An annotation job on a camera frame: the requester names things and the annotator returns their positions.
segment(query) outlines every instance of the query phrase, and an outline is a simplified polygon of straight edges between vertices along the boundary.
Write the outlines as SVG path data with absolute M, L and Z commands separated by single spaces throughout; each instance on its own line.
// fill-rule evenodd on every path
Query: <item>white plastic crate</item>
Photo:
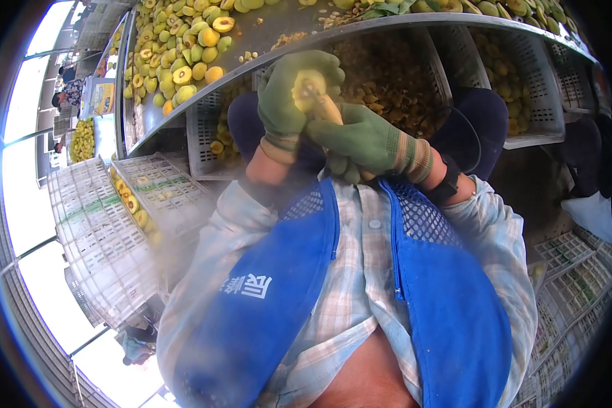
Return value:
M 168 238 L 200 228 L 215 198 L 161 153 L 114 162 L 122 180 Z
M 147 240 L 116 193 L 102 159 L 48 176 L 55 229 L 90 306 L 116 327 L 158 291 Z
M 588 65 L 578 53 L 557 44 L 547 47 L 560 86 L 562 106 L 567 112 L 593 114 L 594 96 L 588 78 Z
M 492 89 L 485 66 L 467 28 L 441 26 L 429 28 L 442 61 L 448 61 L 444 71 L 454 85 Z M 491 29 L 488 33 L 499 38 L 499 50 L 507 53 L 522 85 L 530 91 L 530 123 L 525 133 L 508 136 L 503 148 L 518 149 L 564 140 L 564 116 L 559 88 L 551 68 L 544 43 L 537 37 Z
M 539 243 L 534 248 L 547 260 L 547 279 L 568 270 L 594 254 L 594 250 L 571 232 Z
M 428 31 L 451 86 L 491 89 L 478 48 L 466 26 L 429 27 Z

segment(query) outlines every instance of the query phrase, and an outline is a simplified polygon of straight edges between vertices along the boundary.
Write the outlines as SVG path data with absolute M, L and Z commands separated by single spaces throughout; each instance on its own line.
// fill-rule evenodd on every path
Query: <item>person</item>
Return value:
M 146 329 L 125 327 L 122 337 L 122 348 L 124 349 L 122 363 L 126 366 L 143 364 L 155 353 L 155 343 L 156 330 L 153 326 L 148 325 Z
M 72 80 L 66 84 L 61 92 L 52 95 L 52 106 L 59 109 L 62 102 L 67 102 L 78 109 L 82 103 L 82 89 L 84 88 L 84 79 Z
M 537 309 L 523 220 L 482 180 L 505 103 L 464 93 L 454 105 L 477 144 L 455 111 L 429 143 L 359 105 L 341 104 L 344 125 L 309 120 L 292 100 L 302 69 L 328 94 L 344 80 L 334 55 L 289 54 L 229 107 L 245 175 L 161 317 L 165 383 L 182 406 L 507 407 Z
M 67 84 L 73 79 L 75 79 L 76 72 L 77 72 L 77 67 L 59 68 L 59 76 L 63 79 L 64 84 Z

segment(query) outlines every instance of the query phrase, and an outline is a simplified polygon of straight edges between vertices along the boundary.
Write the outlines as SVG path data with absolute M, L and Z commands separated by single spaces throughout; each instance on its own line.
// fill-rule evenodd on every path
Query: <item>peeled fruit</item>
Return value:
M 480 10 L 486 16 L 498 17 L 497 7 L 489 1 L 481 1 L 478 4 L 478 10 Z
M 204 74 L 204 78 L 206 79 L 206 84 L 212 84 L 217 81 L 224 75 L 224 71 L 221 67 L 211 67 Z
M 149 59 L 150 68 L 157 68 L 161 64 L 161 56 L 159 54 L 155 54 L 152 58 Z
M 188 85 L 191 78 L 192 71 L 190 70 L 190 67 L 184 66 L 172 73 L 172 80 L 177 85 Z
M 202 17 L 204 21 L 209 24 L 209 26 L 213 26 L 213 21 L 215 21 L 216 18 L 220 17 L 223 12 L 224 11 L 220 10 L 220 8 L 218 7 L 217 9 L 215 8 L 212 12 L 210 12 L 208 16 L 204 16 L 202 14 Z
M 234 0 L 234 8 L 237 12 L 246 13 L 249 11 L 249 8 L 243 5 L 243 0 Z
M 145 225 L 147 225 L 147 221 L 149 220 L 147 211 L 142 208 L 139 209 L 136 213 L 134 213 L 134 220 L 139 227 L 145 228 Z
M 506 0 L 508 8 L 518 16 L 526 15 L 526 4 L 523 0 Z
M 220 8 L 222 10 L 231 10 L 234 7 L 235 0 L 222 0 Z
M 303 0 L 300 0 L 300 3 L 305 6 L 311 6 L 316 3 L 316 1 L 313 1 L 312 4 L 304 4 L 302 3 L 302 1 Z M 255 10 L 255 9 L 260 9 L 263 6 L 263 4 L 265 4 L 265 1 L 264 0 L 242 0 L 242 4 L 250 10 Z
M 195 0 L 192 3 L 192 7 L 199 12 L 203 12 L 211 6 L 211 2 L 209 0 Z
M 138 87 L 142 86 L 143 85 L 143 77 L 140 74 L 134 75 L 134 77 L 132 78 L 132 85 L 135 88 L 138 88 Z
M 208 6 L 206 8 L 206 10 L 204 10 L 202 12 L 202 18 L 204 20 L 206 20 L 207 18 L 209 18 L 209 16 L 211 15 L 212 12 L 216 11 L 216 10 L 220 10 L 220 7 L 218 6 Z
M 448 0 L 446 4 L 440 4 L 440 9 L 448 13 L 461 13 L 463 12 L 463 5 L 460 3 L 460 0 Z
M 170 32 L 168 30 L 163 30 L 158 34 L 158 40 L 161 41 L 162 43 L 167 43 L 168 40 L 170 40 Z
M 220 52 L 227 51 L 227 48 L 231 46 L 232 41 L 233 41 L 232 38 L 229 36 L 220 37 L 220 40 L 218 41 L 218 51 Z
M 184 45 L 186 45 L 186 48 L 188 48 L 188 49 L 192 48 L 193 45 L 197 44 L 197 37 L 195 37 L 194 35 L 190 34 L 189 31 L 186 31 L 182 38 L 183 38 L 183 41 L 184 41 Z
M 183 68 L 185 66 L 186 66 L 186 60 L 183 58 L 179 58 L 179 59 L 176 59 L 175 62 L 172 63 L 172 66 L 170 67 L 170 71 L 172 72 L 172 74 L 174 74 L 176 70 Z
M 177 91 L 177 103 L 182 104 L 189 100 L 192 95 L 196 94 L 196 90 L 191 86 L 182 86 L 180 90 Z
M 557 21 L 555 21 L 555 19 L 547 17 L 546 22 L 546 26 L 548 27 L 549 31 L 551 31 L 555 35 L 560 35 L 560 26 L 558 25 Z
M 204 28 L 209 28 L 209 24 L 206 21 L 198 21 L 193 23 L 192 27 L 188 31 L 192 35 L 198 35 Z
M 212 28 L 204 28 L 200 31 L 197 40 L 203 47 L 213 47 L 220 40 L 220 33 Z
M 433 12 L 433 9 L 431 7 L 428 7 L 428 4 L 426 4 L 425 1 L 416 1 L 415 4 L 410 6 L 410 11 L 412 11 L 414 13 L 429 13 L 429 12 Z
M 216 154 L 216 155 L 224 151 L 224 144 L 222 144 L 222 142 L 218 140 L 211 142 L 210 147 L 211 147 L 211 151 L 213 152 L 213 154 Z
M 154 37 L 154 32 L 152 30 L 145 30 L 141 33 L 141 36 L 139 37 L 138 40 L 141 44 L 144 44 L 147 41 L 152 41 L 153 37 Z
M 297 72 L 295 79 L 295 85 L 292 88 L 292 98 L 295 101 L 295 106 L 302 112 L 308 112 L 312 110 L 315 105 L 315 101 L 311 98 L 305 98 L 302 96 L 303 82 L 309 80 L 315 86 L 315 89 L 320 94 L 326 94 L 326 80 L 320 74 L 320 71 L 313 69 L 303 69 Z
M 166 99 L 163 97 L 162 93 L 158 93 L 154 95 L 154 99 L 152 100 L 152 102 L 154 103 L 154 106 L 160 108 L 163 106 L 164 103 L 166 103 Z
M 195 44 L 190 47 L 190 60 L 194 63 L 200 61 L 202 59 L 202 51 L 204 51 L 204 49 L 199 44 Z
M 530 26 L 534 26 L 534 27 L 537 27 L 537 28 L 542 28 L 540 26 L 539 22 L 537 22 L 537 20 L 535 20 L 533 17 L 526 17 L 523 22 L 525 22 L 526 24 L 528 24 Z
M 181 36 L 183 36 L 188 30 L 190 29 L 190 26 L 186 23 L 182 24 L 179 31 L 177 31 L 177 38 L 180 38 Z
M 156 78 L 149 78 L 149 80 L 147 81 L 147 85 L 145 86 L 145 89 L 147 89 L 147 91 L 150 94 L 154 94 L 154 92 L 156 91 L 157 84 L 158 84 L 158 80 Z
M 147 77 L 149 75 L 149 64 L 141 65 L 141 67 L 138 69 L 138 72 L 141 76 Z
M 128 86 L 126 86 L 124 88 L 124 90 L 122 91 L 122 96 L 125 99 L 131 99 L 132 98 L 132 85 L 129 84 Z
M 517 124 L 517 119 L 510 118 L 508 120 L 508 136 L 519 135 L 519 125 Z
M 226 33 L 234 28 L 236 21 L 232 17 L 218 17 L 213 20 L 213 29 L 219 33 Z
M 508 117 L 509 118 L 517 118 L 521 111 L 521 107 L 515 102 L 511 102 L 508 104 Z
M 175 4 L 172 4 L 172 10 L 178 12 L 186 5 L 186 0 L 177 0 Z
M 505 8 L 503 8 L 501 3 L 497 3 L 497 10 L 498 10 L 499 16 L 501 16 L 502 18 L 505 18 L 506 20 L 512 20 L 512 17 L 510 17 L 510 14 L 506 11 Z
M 131 214 L 137 212 L 140 208 L 140 206 L 138 205 L 138 200 L 136 200 L 136 197 L 132 195 L 126 198 L 124 204 L 126 205 L 127 209 Z
M 512 90 L 511 90 L 510 86 L 507 85 L 506 83 L 500 84 L 497 87 L 497 94 L 499 94 L 502 98 L 510 97 L 511 93 L 512 93 Z
M 172 76 L 164 77 L 158 84 L 158 88 L 161 90 L 161 92 L 168 92 L 171 89 L 174 89 L 174 87 L 175 83 L 172 80 Z
M 218 49 L 216 47 L 208 47 L 202 53 L 202 61 L 212 63 L 213 60 L 218 56 Z
M 207 66 L 203 62 L 196 63 L 192 68 L 192 78 L 196 81 L 200 81 L 204 79 L 204 74 L 206 74 Z

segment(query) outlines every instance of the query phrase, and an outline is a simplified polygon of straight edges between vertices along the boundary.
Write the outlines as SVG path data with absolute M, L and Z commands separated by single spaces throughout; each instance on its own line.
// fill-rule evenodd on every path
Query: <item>forearm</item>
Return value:
M 431 191 L 432 189 L 437 187 L 446 175 L 446 165 L 444 164 L 444 162 L 442 162 L 440 153 L 433 148 L 431 148 L 431 152 L 431 172 L 424 179 L 423 182 L 418 184 L 418 187 L 423 192 Z M 454 196 L 450 197 L 447 201 L 442 203 L 442 205 L 450 206 L 465 200 L 469 200 L 476 193 L 476 184 L 472 181 L 472 179 L 462 173 L 458 176 L 457 186 L 458 192 Z

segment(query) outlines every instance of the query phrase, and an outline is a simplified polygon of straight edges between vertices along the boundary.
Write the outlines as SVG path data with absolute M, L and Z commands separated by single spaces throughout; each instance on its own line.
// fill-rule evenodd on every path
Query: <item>work glove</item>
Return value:
M 431 172 L 432 151 L 424 139 L 416 139 L 363 105 L 340 104 L 344 125 L 313 120 L 308 136 L 329 149 L 327 166 L 351 184 L 360 181 L 362 170 L 375 175 L 396 173 L 414 184 Z
M 344 71 L 335 55 L 311 50 L 282 57 L 269 66 L 258 86 L 258 116 L 266 128 L 261 149 L 272 160 L 291 165 L 297 160 L 300 133 L 306 115 L 292 98 L 297 72 L 318 70 L 327 83 L 327 93 L 337 95 L 344 81 Z

